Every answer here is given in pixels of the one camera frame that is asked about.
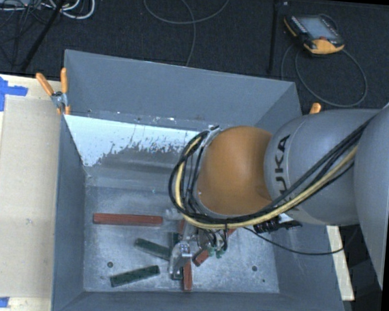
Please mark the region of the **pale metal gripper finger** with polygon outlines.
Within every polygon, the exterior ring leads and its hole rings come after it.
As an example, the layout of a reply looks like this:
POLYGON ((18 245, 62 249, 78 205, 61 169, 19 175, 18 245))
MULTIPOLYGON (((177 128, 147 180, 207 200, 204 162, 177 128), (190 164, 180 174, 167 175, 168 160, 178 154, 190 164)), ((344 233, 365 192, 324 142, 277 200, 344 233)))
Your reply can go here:
POLYGON ((181 251, 179 250, 178 246, 174 246, 172 248, 172 252, 170 254, 170 260, 169 260, 169 266, 168 266, 168 273, 171 277, 171 279, 176 280, 179 276, 179 269, 178 262, 181 258, 181 251))
POLYGON ((185 265, 191 260, 192 253, 187 242, 179 243, 178 261, 176 262, 176 277, 181 277, 185 265))

